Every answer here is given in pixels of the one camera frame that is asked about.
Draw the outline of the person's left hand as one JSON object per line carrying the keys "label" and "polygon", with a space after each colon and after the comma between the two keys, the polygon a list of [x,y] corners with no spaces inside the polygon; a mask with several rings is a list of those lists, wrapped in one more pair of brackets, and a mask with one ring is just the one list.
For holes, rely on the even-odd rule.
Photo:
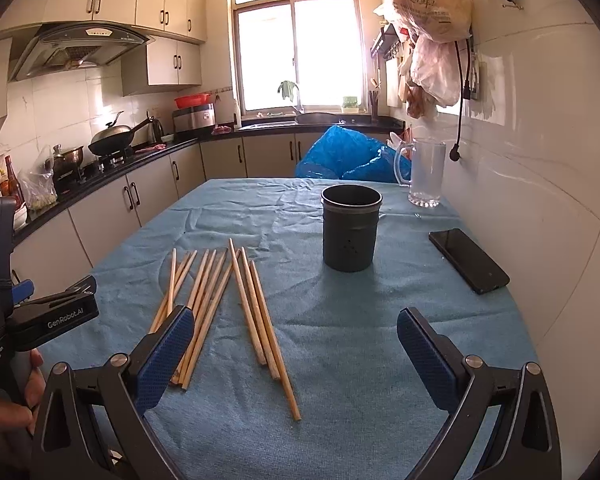
{"label": "person's left hand", "polygon": [[38,349],[29,351],[30,373],[24,386],[24,404],[0,396],[0,460],[25,463],[30,460],[32,434],[38,418],[46,381],[41,366],[43,357]]}

